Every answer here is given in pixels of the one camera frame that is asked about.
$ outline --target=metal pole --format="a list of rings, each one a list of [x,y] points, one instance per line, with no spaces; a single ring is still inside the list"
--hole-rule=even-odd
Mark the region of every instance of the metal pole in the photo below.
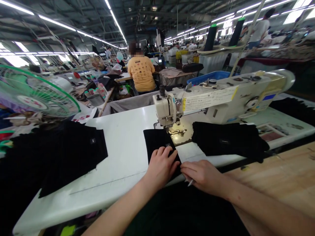
[[[241,49],[241,51],[240,51],[240,53],[239,53],[239,56],[237,57],[237,59],[236,59],[236,61],[235,61],[235,63],[234,63],[234,66],[233,66],[233,69],[232,69],[232,71],[231,71],[230,77],[233,76],[234,71],[235,71],[235,68],[236,68],[236,66],[237,66],[237,63],[239,62],[239,60],[240,60],[240,58],[241,58],[241,55],[242,55],[242,53],[244,52],[244,50],[245,50],[245,48],[246,48],[246,45],[247,45],[247,42],[248,42],[248,38],[249,38],[249,36],[250,36],[250,34],[251,34],[251,32],[252,32],[252,30],[253,30],[255,24],[256,24],[256,20],[257,20],[258,17],[259,17],[260,11],[261,11],[261,9],[262,9],[264,3],[265,3],[265,0],[262,0],[262,2],[260,3],[260,5],[259,5],[259,7],[258,7],[258,9],[257,9],[257,12],[256,12],[256,14],[255,14],[255,16],[254,16],[253,23],[252,23],[252,25],[248,28],[248,34],[245,36],[245,40],[244,40],[246,43],[245,43],[244,47]]]

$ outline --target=thread spool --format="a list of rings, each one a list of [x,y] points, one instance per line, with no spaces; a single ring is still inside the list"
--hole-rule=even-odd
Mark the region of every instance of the thread spool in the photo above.
[[[208,32],[206,44],[204,46],[204,51],[212,51],[213,50],[213,44],[214,44],[214,39],[216,37],[217,28],[218,28],[217,24],[211,25],[209,32]]]
[[[240,35],[241,35],[241,32],[242,32],[242,29],[243,29],[244,21],[245,21],[245,17],[240,18],[237,21],[234,33],[233,33],[233,35],[231,37],[231,40],[230,40],[230,43],[229,43],[229,47],[237,45],[237,43],[238,43],[238,41],[240,39]]]

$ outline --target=white shirt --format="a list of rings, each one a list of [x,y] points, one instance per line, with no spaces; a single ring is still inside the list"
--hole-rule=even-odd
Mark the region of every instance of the white shirt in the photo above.
[[[257,42],[262,38],[262,35],[268,30],[269,28],[269,20],[262,20],[258,22],[254,27],[254,33],[250,37],[250,42]]]
[[[106,58],[109,59],[110,56],[112,56],[112,52],[110,52],[109,50],[106,50]]]

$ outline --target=black bag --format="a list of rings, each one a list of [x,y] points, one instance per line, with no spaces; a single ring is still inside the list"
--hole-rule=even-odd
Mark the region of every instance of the black bag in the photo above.
[[[200,63],[189,63],[189,64],[183,65],[184,73],[201,71],[202,69],[203,69],[203,64],[200,64]]]

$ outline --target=white table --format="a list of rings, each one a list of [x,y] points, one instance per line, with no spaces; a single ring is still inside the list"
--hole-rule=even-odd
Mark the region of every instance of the white table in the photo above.
[[[272,108],[246,121],[256,125],[273,122],[302,126],[303,129],[286,127],[290,133],[299,136],[288,143],[315,132],[314,127]],[[153,129],[156,122],[154,105],[89,120],[86,125],[104,130],[108,157],[95,170],[60,190],[40,199],[37,194],[15,225],[13,233],[19,236],[31,234],[114,203],[145,174],[148,158],[143,130]],[[269,142],[269,145],[271,149],[281,146],[277,141]],[[207,157],[196,143],[187,143],[176,149],[182,162],[206,159],[219,167],[244,159],[238,155]],[[180,175],[169,184],[183,180]]]

